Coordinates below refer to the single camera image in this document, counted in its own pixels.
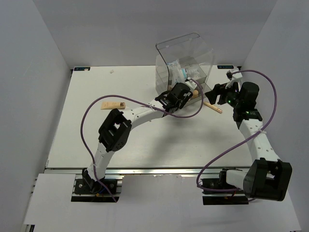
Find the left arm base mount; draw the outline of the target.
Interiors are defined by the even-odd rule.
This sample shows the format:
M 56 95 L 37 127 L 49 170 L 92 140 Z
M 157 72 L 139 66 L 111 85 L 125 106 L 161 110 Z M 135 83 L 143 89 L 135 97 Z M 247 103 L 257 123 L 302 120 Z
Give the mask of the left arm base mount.
M 120 198 L 123 176 L 107 176 L 102 181 L 112 193 L 116 202 Z M 93 190 L 88 186 L 81 175 L 77 175 L 73 184 L 71 202 L 80 203 L 115 203 L 107 189 L 101 184 L 95 185 Z

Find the beige makeup tube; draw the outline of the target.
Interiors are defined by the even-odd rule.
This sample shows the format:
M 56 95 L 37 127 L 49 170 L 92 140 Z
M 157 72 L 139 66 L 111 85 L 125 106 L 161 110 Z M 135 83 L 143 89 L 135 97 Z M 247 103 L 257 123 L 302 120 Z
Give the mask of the beige makeup tube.
M 126 104 L 124 102 L 104 101 L 101 104 L 101 110 L 112 110 L 112 109 L 125 109 Z

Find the clear acrylic organizer box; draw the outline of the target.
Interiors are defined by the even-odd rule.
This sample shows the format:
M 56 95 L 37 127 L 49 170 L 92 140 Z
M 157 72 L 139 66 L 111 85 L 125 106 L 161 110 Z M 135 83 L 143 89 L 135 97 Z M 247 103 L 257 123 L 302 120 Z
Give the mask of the clear acrylic organizer box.
M 185 106 L 201 100 L 210 91 L 207 81 L 214 63 L 213 49 L 198 33 L 189 33 L 158 42 L 155 65 L 155 89 L 161 94 L 177 83 L 189 85 L 193 96 Z

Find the beige makeup sponge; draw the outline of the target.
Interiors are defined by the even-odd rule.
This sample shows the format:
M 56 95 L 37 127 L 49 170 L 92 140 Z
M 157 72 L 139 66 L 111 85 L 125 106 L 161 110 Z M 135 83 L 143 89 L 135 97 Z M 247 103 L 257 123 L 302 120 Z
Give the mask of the beige makeup sponge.
M 192 93 L 193 93 L 193 95 L 192 95 L 193 98 L 195 98 L 199 95 L 198 90 L 194 90 Z

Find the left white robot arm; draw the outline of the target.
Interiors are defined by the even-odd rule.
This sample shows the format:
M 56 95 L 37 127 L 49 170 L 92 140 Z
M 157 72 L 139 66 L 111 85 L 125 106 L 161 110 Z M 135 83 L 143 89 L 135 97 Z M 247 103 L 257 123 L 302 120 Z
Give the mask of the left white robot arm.
M 100 191 L 112 156 L 125 146 L 131 130 L 182 109 L 196 87 L 197 84 L 192 80 L 176 83 L 171 90 L 141 107 L 126 111 L 112 109 L 98 130 L 98 147 L 92 155 L 92 164 L 83 169 L 85 187 L 92 193 Z

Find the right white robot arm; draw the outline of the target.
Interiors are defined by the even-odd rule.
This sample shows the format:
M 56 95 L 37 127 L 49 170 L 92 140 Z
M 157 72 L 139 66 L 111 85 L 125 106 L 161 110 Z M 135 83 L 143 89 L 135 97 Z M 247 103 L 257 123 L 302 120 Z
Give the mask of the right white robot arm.
M 242 86 L 216 84 L 206 92 L 210 104 L 229 104 L 233 108 L 233 120 L 242 133 L 252 157 L 247 172 L 236 168 L 224 168 L 213 186 L 203 183 L 208 191 L 219 189 L 228 193 L 234 189 L 243 191 L 247 198 L 283 201 L 292 175 L 292 166 L 283 162 L 262 133 L 262 117 L 256 109 L 259 86 L 245 82 Z

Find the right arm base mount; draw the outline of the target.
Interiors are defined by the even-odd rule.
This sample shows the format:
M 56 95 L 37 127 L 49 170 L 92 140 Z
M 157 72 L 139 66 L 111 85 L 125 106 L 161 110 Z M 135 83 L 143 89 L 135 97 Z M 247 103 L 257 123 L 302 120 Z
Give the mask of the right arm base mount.
M 235 189 L 226 182 L 227 168 L 219 172 L 218 178 L 202 178 L 199 184 L 209 190 L 202 191 L 203 205 L 247 205 L 249 199 L 245 197 L 242 190 L 228 191 Z

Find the white blue sachet packet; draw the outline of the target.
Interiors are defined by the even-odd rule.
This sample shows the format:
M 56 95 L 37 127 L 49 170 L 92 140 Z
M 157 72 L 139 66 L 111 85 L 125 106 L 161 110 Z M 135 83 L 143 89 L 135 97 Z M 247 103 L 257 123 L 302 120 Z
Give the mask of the white blue sachet packet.
M 169 74 L 171 78 L 171 85 L 174 86 L 177 83 L 183 83 L 184 76 L 183 76 L 183 72 L 179 64 L 179 61 L 175 60 L 175 61 L 169 62 L 167 66 L 168 66 Z

